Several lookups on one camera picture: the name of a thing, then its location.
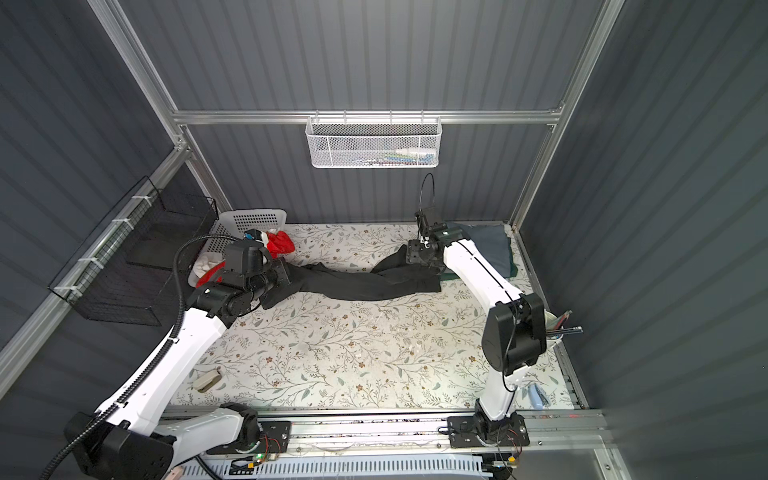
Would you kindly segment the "black t-shirt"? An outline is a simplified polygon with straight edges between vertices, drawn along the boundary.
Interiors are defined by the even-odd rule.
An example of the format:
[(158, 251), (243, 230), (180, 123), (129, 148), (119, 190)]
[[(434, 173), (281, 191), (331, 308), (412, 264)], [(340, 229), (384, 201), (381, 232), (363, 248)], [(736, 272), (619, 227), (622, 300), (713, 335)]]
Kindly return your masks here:
[(441, 271), (407, 262), (407, 246), (381, 260), (370, 272), (332, 270), (322, 263), (286, 267), (290, 283), (276, 286), (260, 297), (264, 310), (288, 297), (304, 292), (334, 300), (375, 302), (417, 293), (439, 293)]

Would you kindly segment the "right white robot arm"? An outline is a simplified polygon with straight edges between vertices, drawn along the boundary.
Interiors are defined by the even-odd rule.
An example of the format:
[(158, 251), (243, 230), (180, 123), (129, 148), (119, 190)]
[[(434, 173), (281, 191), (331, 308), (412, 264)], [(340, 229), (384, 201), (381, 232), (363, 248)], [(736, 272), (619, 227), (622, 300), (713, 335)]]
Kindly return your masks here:
[(436, 207), (418, 210), (415, 219), (418, 238), (408, 243), (406, 260), (451, 270), (486, 313), (481, 347), (490, 370), (476, 415), (486, 423), (506, 420), (514, 413), (515, 395), (528, 370), (547, 350), (543, 302), (498, 273), (473, 240), (440, 218)]

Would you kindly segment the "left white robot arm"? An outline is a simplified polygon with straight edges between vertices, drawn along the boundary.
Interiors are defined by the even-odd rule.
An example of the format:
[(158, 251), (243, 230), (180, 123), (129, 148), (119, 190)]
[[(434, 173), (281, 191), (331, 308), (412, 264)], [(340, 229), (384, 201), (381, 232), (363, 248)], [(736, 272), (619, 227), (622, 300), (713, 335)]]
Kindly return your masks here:
[(240, 453), (269, 445), (257, 412), (225, 403), (213, 412), (163, 426), (171, 397), (200, 357), (233, 323), (249, 313), (254, 299), (289, 283), (286, 263), (271, 253), (269, 236), (250, 230), (225, 236), (224, 265), (187, 293), (180, 272), (182, 244), (172, 261), (177, 318), (163, 340), (130, 378), (92, 414), (78, 413), (65, 428), (66, 446), (45, 467), (42, 478), (73, 456), (94, 479), (163, 479), (175, 467), (222, 445)]

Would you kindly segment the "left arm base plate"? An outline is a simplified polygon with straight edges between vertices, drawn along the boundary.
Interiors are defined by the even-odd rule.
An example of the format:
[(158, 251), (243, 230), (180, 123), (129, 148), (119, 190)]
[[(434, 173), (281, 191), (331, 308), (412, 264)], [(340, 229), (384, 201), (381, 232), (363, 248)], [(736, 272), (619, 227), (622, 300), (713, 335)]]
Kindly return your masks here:
[(292, 423), (289, 421), (260, 421), (256, 433), (240, 435), (235, 441), (211, 448), (207, 455), (282, 454), (287, 451)]

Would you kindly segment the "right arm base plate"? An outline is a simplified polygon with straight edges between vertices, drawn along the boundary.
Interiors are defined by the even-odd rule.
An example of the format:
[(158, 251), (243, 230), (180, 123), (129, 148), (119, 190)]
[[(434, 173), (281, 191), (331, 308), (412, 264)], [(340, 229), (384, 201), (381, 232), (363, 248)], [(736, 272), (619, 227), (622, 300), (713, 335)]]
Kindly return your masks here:
[(498, 421), (481, 414), (450, 416), (442, 428), (454, 449), (503, 447), (523, 448), (530, 445), (525, 419), (517, 412)]

